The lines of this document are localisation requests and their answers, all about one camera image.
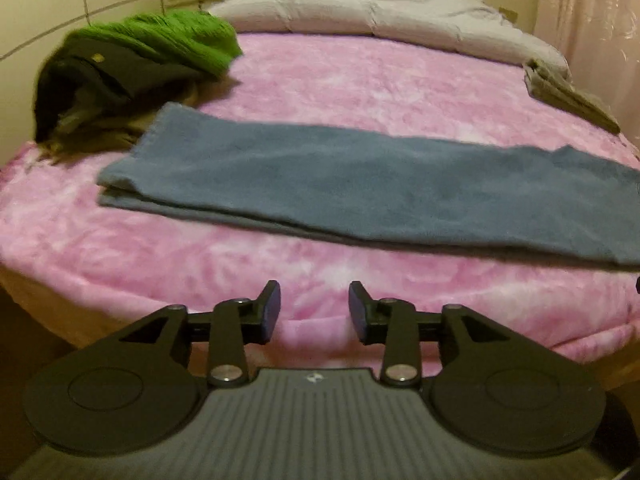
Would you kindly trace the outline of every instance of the round pad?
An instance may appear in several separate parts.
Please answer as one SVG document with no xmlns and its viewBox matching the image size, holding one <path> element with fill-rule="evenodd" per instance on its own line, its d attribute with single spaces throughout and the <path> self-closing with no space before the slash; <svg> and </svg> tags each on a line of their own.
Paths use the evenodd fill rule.
<svg viewBox="0 0 640 480">
<path fill-rule="evenodd" d="M 106 455 L 149 446 L 190 420 L 199 400 L 194 378 L 144 344 L 75 352 L 27 385 L 34 430 L 66 452 Z"/>
<path fill-rule="evenodd" d="M 430 404 L 453 433 L 510 456 L 552 456 L 585 445 L 606 396 L 580 366 L 550 354 L 527 359 L 500 344 L 474 346 L 434 378 Z"/>
</svg>

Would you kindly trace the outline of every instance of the olive green cloth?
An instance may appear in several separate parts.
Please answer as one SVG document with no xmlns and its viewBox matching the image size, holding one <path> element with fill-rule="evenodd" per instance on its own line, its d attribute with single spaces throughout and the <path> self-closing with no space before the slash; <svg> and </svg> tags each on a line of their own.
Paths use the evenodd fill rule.
<svg viewBox="0 0 640 480">
<path fill-rule="evenodd" d="M 524 64 L 529 95 L 554 108 L 564 110 L 611 133 L 620 133 L 620 125 L 607 105 L 596 96 L 582 92 L 539 59 Z"/>
</svg>

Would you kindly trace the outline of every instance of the logo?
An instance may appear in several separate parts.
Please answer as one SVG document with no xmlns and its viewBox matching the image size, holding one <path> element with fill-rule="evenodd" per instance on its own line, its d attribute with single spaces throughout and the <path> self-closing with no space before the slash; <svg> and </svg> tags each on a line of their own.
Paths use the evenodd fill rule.
<svg viewBox="0 0 640 480">
<path fill-rule="evenodd" d="M 318 372 L 313 372 L 306 376 L 306 380 L 312 384 L 318 384 L 320 381 L 324 380 L 324 375 L 319 374 Z"/>
</svg>

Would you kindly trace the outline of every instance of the pile of clothes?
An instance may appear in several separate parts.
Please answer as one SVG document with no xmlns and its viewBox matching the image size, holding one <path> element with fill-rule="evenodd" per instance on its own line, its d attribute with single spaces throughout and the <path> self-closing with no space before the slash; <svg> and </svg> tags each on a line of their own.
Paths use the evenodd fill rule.
<svg viewBox="0 0 640 480">
<path fill-rule="evenodd" d="M 207 12 L 138 14 L 71 32 L 40 72 L 35 140 L 53 162 L 128 150 L 168 101 L 196 106 L 242 54 Z"/>
</svg>

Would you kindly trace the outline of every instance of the floor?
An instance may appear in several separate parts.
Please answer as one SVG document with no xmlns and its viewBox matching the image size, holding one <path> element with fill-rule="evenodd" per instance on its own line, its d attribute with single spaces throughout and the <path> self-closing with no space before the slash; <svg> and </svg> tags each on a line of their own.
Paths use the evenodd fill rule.
<svg viewBox="0 0 640 480">
<path fill-rule="evenodd" d="M 22 414 L 24 383 L 40 368 L 70 351 L 68 343 L 31 319 L 0 288 L 0 478 L 38 447 Z M 614 391 L 640 429 L 640 382 Z"/>
</svg>

